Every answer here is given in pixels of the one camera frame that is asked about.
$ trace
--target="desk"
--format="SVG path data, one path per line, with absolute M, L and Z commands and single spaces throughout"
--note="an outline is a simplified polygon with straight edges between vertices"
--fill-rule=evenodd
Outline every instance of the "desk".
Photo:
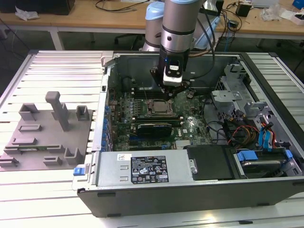
M 103 32 L 103 33 L 145 33 L 145 14 L 148 4 L 136 6 L 137 11 L 127 13 L 110 13 L 95 7 L 95 0 L 76 0 L 75 5 L 67 16 L 39 14 L 40 18 L 23 21 L 12 13 L 0 13 L 0 18 L 16 30 L 48 31 L 56 50 L 64 50 L 58 32 Z M 119 9 L 133 3 L 119 0 L 107 1 L 107 9 Z M 7 29 L 0 24 L 0 29 Z
M 226 6 L 235 0 L 225 0 L 224 9 Z M 287 10 L 297 10 L 292 6 L 293 0 L 280 0 L 280 4 Z M 236 7 L 229 9 L 232 12 L 236 11 Z M 241 17 L 243 25 L 240 31 L 235 36 L 242 38 L 269 38 L 269 39 L 303 39 L 304 26 L 298 26 L 293 22 L 281 19 L 280 21 L 263 21 L 260 18 L 261 9 L 250 10 L 246 18 Z M 228 18 L 239 21 L 237 17 L 228 12 Z M 217 27 L 217 32 L 224 30 L 223 18 Z
M 235 0 L 226 0 L 224 8 Z M 293 0 L 281 0 L 281 5 L 292 10 Z M 105 7 L 118 9 L 132 5 L 132 3 L 120 2 L 119 0 L 107 1 Z M 12 29 L 17 30 L 40 30 L 50 32 L 56 50 L 64 50 L 64 46 L 58 35 L 60 31 L 72 32 L 103 32 L 103 33 L 145 33 L 145 13 L 148 4 L 136 6 L 137 11 L 127 13 L 110 13 L 95 7 L 94 0 L 76 0 L 75 6 L 67 16 L 40 14 L 36 20 L 23 21 L 15 14 L 0 13 Z M 252 9 L 248 17 L 242 18 L 243 26 L 235 36 L 243 38 L 271 38 L 271 39 L 304 39 L 304 26 L 297 26 L 291 21 L 263 21 L 260 18 L 260 9 Z M 0 24 L 0 30 L 6 29 Z M 223 31 L 223 23 L 220 23 L 216 33 L 220 36 Z

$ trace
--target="power supply label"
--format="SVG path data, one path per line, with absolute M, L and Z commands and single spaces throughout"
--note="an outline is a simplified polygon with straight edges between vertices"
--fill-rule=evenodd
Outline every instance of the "power supply label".
M 166 156 L 132 157 L 131 182 L 133 184 L 169 182 Z

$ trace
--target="motherboard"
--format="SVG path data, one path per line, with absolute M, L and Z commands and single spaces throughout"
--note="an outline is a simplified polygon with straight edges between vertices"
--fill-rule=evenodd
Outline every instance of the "motherboard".
M 132 93 L 109 93 L 114 151 L 183 149 L 210 144 L 202 116 L 204 96 L 189 91 L 174 99 L 136 99 Z

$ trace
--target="robotic arm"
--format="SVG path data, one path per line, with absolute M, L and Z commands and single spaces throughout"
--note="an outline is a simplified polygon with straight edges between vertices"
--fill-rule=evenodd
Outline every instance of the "robotic arm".
M 159 49 L 158 66 L 150 72 L 156 84 L 168 94 L 168 99 L 190 86 L 190 82 L 183 80 L 182 76 L 203 2 L 166 0 L 164 9 L 162 2 L 154 2 L 147 9 L 146 43 L 143 50 Z

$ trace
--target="computer case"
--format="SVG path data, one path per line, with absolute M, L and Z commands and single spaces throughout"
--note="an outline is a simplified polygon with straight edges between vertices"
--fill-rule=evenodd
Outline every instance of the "computer case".
M 1 13 L 14 13 L 15 6 L 24 11 L 68 15 L 75 0 L 0 0 Z

